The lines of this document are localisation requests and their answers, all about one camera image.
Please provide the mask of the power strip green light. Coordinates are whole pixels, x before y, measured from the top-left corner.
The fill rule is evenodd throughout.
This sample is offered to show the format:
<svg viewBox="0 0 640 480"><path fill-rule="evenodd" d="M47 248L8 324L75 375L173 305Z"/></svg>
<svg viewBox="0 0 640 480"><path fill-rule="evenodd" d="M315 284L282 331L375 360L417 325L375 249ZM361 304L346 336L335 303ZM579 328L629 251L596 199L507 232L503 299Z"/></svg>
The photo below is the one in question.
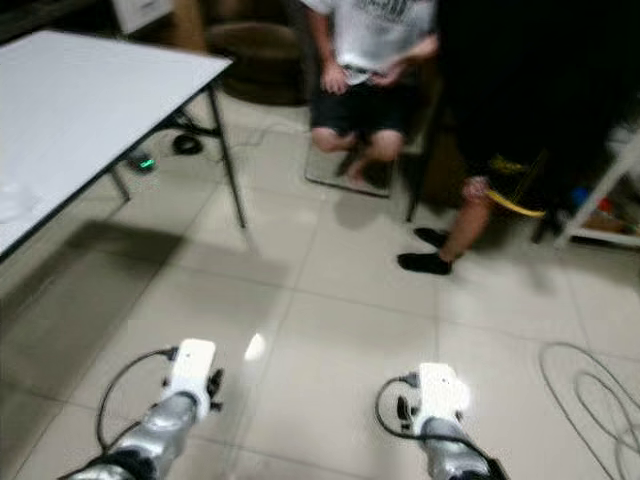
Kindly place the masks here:
<svg viewBox="0 0 640 480"><path fill-rule="evenodd" d="M132 172L146 175L154 172L156 168L156 157L152 156L150 152L133 150L125 155L125 163L127 163L128 168L131 169Z"/></svg>

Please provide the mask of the black round floor object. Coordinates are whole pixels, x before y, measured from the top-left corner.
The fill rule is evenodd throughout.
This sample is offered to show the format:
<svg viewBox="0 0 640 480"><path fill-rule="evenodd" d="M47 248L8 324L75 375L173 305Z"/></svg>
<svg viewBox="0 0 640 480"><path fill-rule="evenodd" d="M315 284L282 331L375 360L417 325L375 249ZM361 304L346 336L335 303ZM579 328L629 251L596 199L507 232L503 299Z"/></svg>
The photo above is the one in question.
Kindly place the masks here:
<svg viewBox="0 0 640 480"><path fill-rule="evenodd" d="M196 134L175 134L172 140L172 151L177 155L191 156L204 151L204 142Z"/></svg>

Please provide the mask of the white metal shelf rack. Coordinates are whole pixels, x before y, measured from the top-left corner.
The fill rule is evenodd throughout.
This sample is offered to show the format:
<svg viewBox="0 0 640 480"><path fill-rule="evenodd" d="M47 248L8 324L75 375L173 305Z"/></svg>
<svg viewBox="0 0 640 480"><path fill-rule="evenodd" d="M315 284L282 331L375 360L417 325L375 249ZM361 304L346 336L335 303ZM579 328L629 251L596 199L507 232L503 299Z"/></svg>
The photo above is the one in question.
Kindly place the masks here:
<svg viewBox="0 0 640 480"><path fill-rule="evenodd" d="M637 165L640 165L640 127L630 132L621 129L608 143L608 148L612 154L608 168L588 189L588 195L582 198L580 204L572 207L571 214L567 218L564 215L559 216L561 229L552 243L558 250L577 239L640 248L640 215L637 215L634 224L631 221L620 220L620 224L625 224L622 230L608 230L589 225L589 221L602 211L600 210L602 201L616 192L618 184L623 182L626 175Z"/></svg>

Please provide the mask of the white rectangular table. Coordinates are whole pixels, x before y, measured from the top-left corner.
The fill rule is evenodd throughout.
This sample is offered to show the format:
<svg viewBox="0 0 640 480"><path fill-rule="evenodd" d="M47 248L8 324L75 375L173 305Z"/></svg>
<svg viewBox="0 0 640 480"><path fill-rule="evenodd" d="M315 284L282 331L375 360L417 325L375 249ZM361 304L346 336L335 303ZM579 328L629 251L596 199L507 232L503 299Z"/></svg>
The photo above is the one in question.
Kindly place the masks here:
<svg viewBox="0 0 640 480"><path fill-rule="evenodd" d="M0 224L9 260L120 157L209 93L229 58L42 29L0 47L0 187L40 205Z"/></svg>

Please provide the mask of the brown round stool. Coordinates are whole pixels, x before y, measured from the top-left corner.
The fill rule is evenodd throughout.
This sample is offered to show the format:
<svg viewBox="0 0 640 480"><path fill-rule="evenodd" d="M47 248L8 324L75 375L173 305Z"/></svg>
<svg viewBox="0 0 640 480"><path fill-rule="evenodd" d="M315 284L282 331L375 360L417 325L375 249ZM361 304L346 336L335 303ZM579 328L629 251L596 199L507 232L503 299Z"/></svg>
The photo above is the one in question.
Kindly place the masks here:
<svg viewBox="0 0 640 480"><path fill-rule="evenodd" d="M305 52L291 28L266 22L232 22L205 33L212 54L232 60L220 77L233 99L269 106L307 102Z"/></svg>

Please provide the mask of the seated person white shirt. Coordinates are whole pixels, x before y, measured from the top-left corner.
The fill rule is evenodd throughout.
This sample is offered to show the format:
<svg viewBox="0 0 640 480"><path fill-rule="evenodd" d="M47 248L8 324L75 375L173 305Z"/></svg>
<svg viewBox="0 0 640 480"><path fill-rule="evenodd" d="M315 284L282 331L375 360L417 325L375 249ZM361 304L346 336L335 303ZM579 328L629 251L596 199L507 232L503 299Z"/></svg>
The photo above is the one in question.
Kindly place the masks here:
<svg viewBox="0 0 640 480"><path fill-rule="evenodd" d="M319 86L311 138L325 154L360 146L344 170L365 183L372 164L390 164L417 109L417 69L438 50L435 0L301 0L314 41Z"/></svg>

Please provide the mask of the white sign board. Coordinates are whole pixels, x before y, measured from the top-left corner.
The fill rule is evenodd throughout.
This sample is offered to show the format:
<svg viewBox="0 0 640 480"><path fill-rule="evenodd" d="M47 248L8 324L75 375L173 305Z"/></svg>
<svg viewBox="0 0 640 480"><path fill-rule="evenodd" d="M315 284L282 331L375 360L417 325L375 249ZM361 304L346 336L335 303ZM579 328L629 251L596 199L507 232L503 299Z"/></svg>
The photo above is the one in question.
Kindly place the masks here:
<svg viewBox="0 0 640 480"><path fill-rule="evenodd" d="M173 13L174 0L109 0L122 35L133 35Z"/></svg>

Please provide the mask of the wooden post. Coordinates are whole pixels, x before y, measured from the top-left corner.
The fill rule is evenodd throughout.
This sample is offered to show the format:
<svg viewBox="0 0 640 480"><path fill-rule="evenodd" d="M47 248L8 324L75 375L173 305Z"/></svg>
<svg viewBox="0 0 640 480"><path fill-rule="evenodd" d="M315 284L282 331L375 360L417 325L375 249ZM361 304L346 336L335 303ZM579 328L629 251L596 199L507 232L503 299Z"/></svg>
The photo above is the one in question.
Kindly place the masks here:
<svg viewBox="0 0 640 480"><path fill-rule="evenodd" d="M169 41L177 49L207 52L204 9L201 0L173 0L172 29Z"/></svg>

